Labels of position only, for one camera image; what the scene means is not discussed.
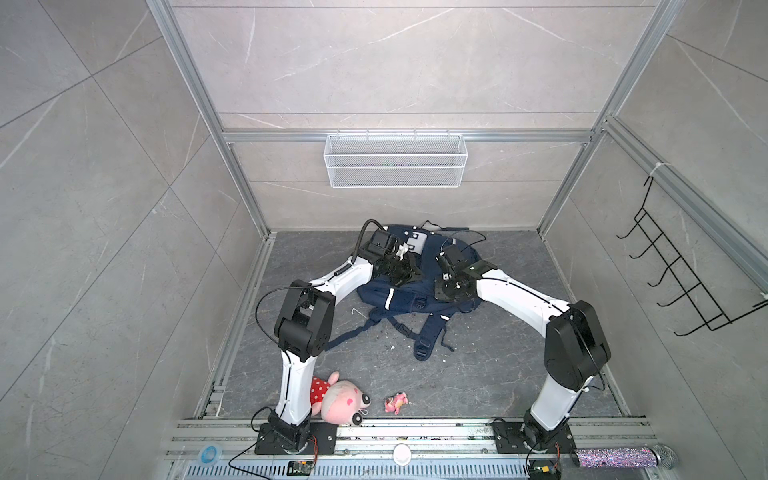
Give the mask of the navy blue student backpack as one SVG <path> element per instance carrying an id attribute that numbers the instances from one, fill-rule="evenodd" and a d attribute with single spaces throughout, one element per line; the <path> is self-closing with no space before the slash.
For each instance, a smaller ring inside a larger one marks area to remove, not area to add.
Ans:
<path id="1" fill-rule="evenodd" d="M 414 357 L 426 361 L 432 355 L 440 335 L 447 331 L 451 317 L 457 313 L 470 313 L 482 303 L 478 296 L 466 302 L 439 301 L 434 296 L 434 280 L 444 273 L 458 273 L 460 267 L 474 264 L 481 257 L 472 244 L 453 235 L 445 236 L 440 231 L 405 225 L 389 225 L 387 231 L 408 243 L 410 252 L 420 256 L 419 268 L 423 279 L 393 287 L 381 274 L 360 286 L 357 289 L 360 299 L 372 307 L 368 319 L 362 326 L 329 341 L 326 348 L 331 350 L 386 319 L 397 331 L 414 341 Z"/>

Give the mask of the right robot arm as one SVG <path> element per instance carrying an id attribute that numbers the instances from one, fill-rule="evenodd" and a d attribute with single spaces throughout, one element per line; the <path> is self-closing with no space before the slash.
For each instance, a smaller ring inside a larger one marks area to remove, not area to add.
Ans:
<path id="1" fill-rule="evenodd" d="M 533 451 L 549 449 L 567 426 L 582 393 L 611 351 L 594 307 L 586 301 L 569 303 L 541 293 L 485 260 L 472 260 L 458 245 L 441 246 L 435 260 L 442 275 L 435 296 L 442 301 L 480 299 L 523 320 L 545 340 L 547 378 L 526 411 L 521 435 Z"/>

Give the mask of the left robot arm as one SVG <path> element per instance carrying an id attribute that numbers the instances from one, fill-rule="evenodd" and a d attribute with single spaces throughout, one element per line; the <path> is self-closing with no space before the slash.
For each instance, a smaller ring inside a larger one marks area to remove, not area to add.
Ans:
<path id="1" fill-rule="evenodd" d="M 421 278 L 417 258 L 427 236 L 410 230 L 398 236 L 375 219 L 364 222 L 349 256 L 330 273 L 309 282 L 295 280 L 274 326 L 281 351 L 280 395 L 264 425 L 266 437 L 287 452 L 310 439 L 310 389 L 317 357 L 330 340 L 336 304 L 371 279 L 384 275 L 402 285 Z"/>

